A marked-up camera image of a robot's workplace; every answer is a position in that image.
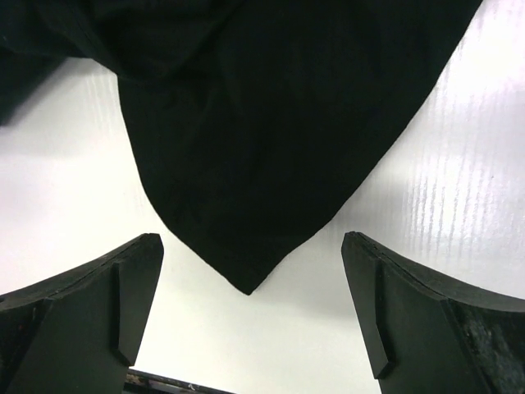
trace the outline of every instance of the white surface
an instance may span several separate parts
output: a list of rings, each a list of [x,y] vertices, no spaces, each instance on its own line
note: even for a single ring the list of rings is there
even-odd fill
[[[166,258],[137,369],[239,394],[379,392],[340,258],[346,231],[525,298],[524,4],[482,5],[399,141],[250,297],[149,205],[115,77],[68,62],[0,130],[0,294],[160,232]]]

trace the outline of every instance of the black plastic part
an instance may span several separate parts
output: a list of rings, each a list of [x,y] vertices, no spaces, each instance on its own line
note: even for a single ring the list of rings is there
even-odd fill
[[[0,392],[120,393],[162,266],[159,235],[0,296]]]
[[[216,388],[164,378],[133,369],[128,371],[122,394],[184,394],[190,392],[193,394],[232,394]]]
[[[346,235],[343,260],[384,394],[525,393],[525,300]]]

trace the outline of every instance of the black fabric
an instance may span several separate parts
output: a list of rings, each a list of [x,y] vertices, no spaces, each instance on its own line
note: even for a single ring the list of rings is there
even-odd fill
[[[119,75],[153,207],[249,294],[393,144],[480,2],[3,0],[0,36]]]

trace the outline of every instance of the white table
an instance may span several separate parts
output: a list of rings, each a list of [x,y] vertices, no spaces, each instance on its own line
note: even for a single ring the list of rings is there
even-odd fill
[[[137,369],[239,394],[379,392],[340,257],[345,232],[525,298],[524,4],[485,1],[395,146],[250,297],[153,211],[115,76],[69,61],[0,130],[0,293],[160,232],[166,258]]]

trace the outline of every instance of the black block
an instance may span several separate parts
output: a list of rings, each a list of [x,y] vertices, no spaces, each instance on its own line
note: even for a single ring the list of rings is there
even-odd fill
[[[0,297],[0,392],[120,393],[162,266],[159,235]]]
[[[342,251],[384,394],[525,392],[525,300],[448,277],[363,234],[347,234]]]

